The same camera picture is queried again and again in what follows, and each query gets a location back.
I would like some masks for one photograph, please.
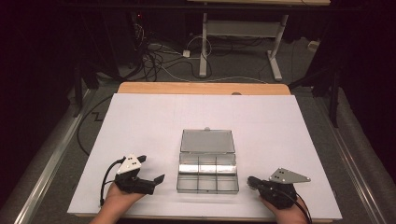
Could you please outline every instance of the white table leg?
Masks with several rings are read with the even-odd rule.
[[[279,24],[279,28],[277,29],[274,49],[267,51],[268,60],[270,61],[270,65],[271,65],[271,68],[272,68],[272,71],[274,74],[274,78],[276,81],[282,80],[282,75],[280,74],[279,66],[277,65],[275,56],[276,56],[277,50],[279,48],[280,41],[282,40],[283,32],[285,31],[288,16],[289,15],[284,15],[282,17],[282,22]]]
[[[207,13],[204,13],[204,18],[202,22],[202,50],[201,50],[201,60],[199,64],[199,76],[206,77],[206,64],[207,64],[207,52],[206,52],[206,36],[207,36]]]

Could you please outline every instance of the cable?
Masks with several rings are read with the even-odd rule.
[[[88,113],[86,115],[84,115],[84,117],[82,118],[81,122],[79,123],[78,127],[77,127],[77,142],[79,147],[81,148],[81,150],[84,152],[85,155],[90,156],[90,153],[88,153],[88,151],[82,146],[81,144],[81,140],[79,139],[79,130],[82,126],[82,123],[84,122],[84,120],[91,114],[91,112],[100,104],[102,104],[103,102],[105,102],[108,99],[111,99],[111,97],[113,97],[113,95],[107,96],[105,99],[101,100],[96,106],[94,106],[90,111],[88,111]]]
[[[291,198],[291,197],[289,196],[289,194],[287,194],[287,193],[285,193],[285,192],[283,192],[282,190],[279,190],[279,189],[271,189],[271,190],[273,190],[273,191],[275,191],[275,192],[277,192],[277,193],[281,193],[282,195],[284,195],[284,196],[286,196],[287,198],[289,198],[290,200],[292,200],[292,201],[294,202],[294,204],[297,205],[297,207],[300,208],[300,210],[303,212],[303,214],[304,214],[304,216],[305,216],[305,219],[306,219],[307,223],[308,223],[308,224],[312,224],[311,214],[309,213],[308,207],[306,207],[306,204],[305,204],[303,198],[302,198],[300,195],[298,195],[298,196],[301,198],[301,200],[302,200],[303,203],[305,204],[306,210],[307,210],[308,212],[306,212],[305,209],[303,209],[303,207],[302,207],[299,203],[297,203],[296,200],[294,200],[293,198]]]
[[[123,162],[125,161],[125,159],[126,159],[126,158],[123,157],[122,159],[113,162],[113,163],[108,167],[108,169],[107,169],[107,171],[106,171],[106,174],[105,174],[105,177],[103,178],[102,187],[101,187],[101,189],[100,189],[100,206],[101,206],[101,207],[102,207],[103,204],[105,203],[105,199],[103,199],[103,192],[104,192],[104,190],[105,190],[105,185],[106,185],[107,183],[111,182],[111,181],[106,182],[108,173],[110,173],[110,171],[111,171],[111,169],[113,168],[113,166],[117,165],[118,163],[123,163]]]
[[[310,219],[310,221],[311,221],[311,223],[312,223],[312,217],[311,217],[311,213],[309,212],[308,206],[306,206],[306,203],[305,203],[303,197],[301,197],[301,195],[298,194],[297,192],[296,192],[296,194],[297,194],[297,196],[301,199],[301,201],[304,203],[304,206],[305,206],[305,208],[306,208],[306,212],[308,213],[309,219]]]

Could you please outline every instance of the white paper sheet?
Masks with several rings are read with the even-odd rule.
[[[236,195],[177,193],[182,132],[205,127],[233,132],[239,182]],[[312,179],[294,184],[312,218],[341,218],[294,96],[115,94],[68,213],[96,214],[108,166],[131,152],[147,155],[140,178],[152,180],[165,174],[165,179],[126,216],[273,217],[247,180],[250,175],[267,179],[283,167]]]

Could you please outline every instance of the clear plastic box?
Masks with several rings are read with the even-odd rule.
[[[235,194],[238,191],[232,132],[184,130],[177,192]]]

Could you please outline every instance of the dark background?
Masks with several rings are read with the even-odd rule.
[[[337,2],[342,7],[361,4],[354,0]],[[334,58],[342,59],[338,63],[342,65],[341,87],[376,154],[395,179],[396,20],[390,1],[372,2],[375,6],[371,10],[339,15],[332,25],[324,15],[290,16],[284,37],[287,41],[301,36],[317,40],[326,31],[329,38],[323,39],[308,73],[315,73]],[[149,29],[180,43],[191,32],[201,33],[200,14],[146,15]],[[82,19],[78,13],[60,10],[56,1],[50,0],[6,1],[0,6],[0,206],[69,106],[67,93],[73,87],[76,64],[92,61],[117,74],[117,64],[134,57],[131,33],[123,29],[128,24],[117,22],[124,16],[89,13]],[[91,34],[85,26],[90,27]],[[99,50],[92,36],[100,43]],[[117,41],[110,43],[106,36]],[[86,80],[90,80],[87,74],[94,71],[85,72]],[[326,81],[319,78],[312,84]]]

